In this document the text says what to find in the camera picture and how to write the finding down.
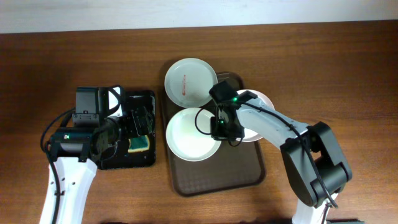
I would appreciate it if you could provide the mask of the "green yellow sponge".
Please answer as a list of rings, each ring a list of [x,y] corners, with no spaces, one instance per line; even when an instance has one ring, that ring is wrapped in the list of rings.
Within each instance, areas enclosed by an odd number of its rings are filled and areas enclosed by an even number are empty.
[[[144,152],[150,148],[150,141],[147,135],[139,136],[136,138],[129,139],[128,153]]]

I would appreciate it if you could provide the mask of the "white plate pinkish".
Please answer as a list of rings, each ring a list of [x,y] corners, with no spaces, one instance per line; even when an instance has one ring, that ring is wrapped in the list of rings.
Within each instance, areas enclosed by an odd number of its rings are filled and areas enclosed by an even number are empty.
[[[257,95],[257,97],[259,99],[261,99],[265,105],[267,105],[268,107],[274,109],[274,105],[271,102],[271,100],[263,93],[256,91],[256,90],[249,90],[250,92],[254,93]],[[254,142],[254,141],[258,141],[262,139],[262,136],[256,132],[254,132],[251,129],[244,129],[244,138],[243,138],[243,142]]]

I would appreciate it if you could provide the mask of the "white plate front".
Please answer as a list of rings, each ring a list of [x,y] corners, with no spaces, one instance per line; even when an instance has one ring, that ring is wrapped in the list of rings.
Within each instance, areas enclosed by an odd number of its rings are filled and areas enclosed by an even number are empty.
[[[166,141],[169,149],[179,158],[198,162],[211,157],[221,146],[221,141],[202,134],[210,132],[210,118],[213,113],[200,108],[187,108],[179,111],[169,121],[166,128]]]

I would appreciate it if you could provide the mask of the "brown serving tray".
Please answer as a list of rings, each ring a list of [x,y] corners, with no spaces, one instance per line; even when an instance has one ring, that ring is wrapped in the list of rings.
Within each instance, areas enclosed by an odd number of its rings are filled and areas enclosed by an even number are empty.
[[[260,184],[266,167],[259,142],[242,142],[236,147],[226,141],[210,158],[188,162],[168,146],[169,171],[174,191],[183,197],[237,189]]]

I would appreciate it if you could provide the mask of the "grey-white plate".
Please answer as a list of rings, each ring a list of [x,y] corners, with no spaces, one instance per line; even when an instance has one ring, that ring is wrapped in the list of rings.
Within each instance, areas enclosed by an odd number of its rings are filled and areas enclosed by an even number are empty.
[[[210,102],[209,90],[218,83],[216,72],[205,61],[184,58],[165,74],[164,88],[170,100],[183,108],[196,108]]]

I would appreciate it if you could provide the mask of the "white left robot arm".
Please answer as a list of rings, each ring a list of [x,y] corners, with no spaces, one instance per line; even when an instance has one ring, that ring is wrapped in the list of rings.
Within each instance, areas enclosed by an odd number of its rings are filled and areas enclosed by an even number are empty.
[[[41,223],[81,223],[97,170],[147,167],[155,161],[155,109],[117,105],[104,113],[72,109],[40,146],[49,161]]]

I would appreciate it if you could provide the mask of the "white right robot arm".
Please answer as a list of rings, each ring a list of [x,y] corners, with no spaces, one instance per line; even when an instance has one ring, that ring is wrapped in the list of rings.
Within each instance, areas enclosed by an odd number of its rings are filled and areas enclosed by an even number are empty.
[[[353,173],[331,128],[290,119],[268,107],[259,98],[233,96],[215,100],[211,136],[235,140],[251,129],[277,147],[289,184],[298,197],[292,223],[326,223],[335,198]]]

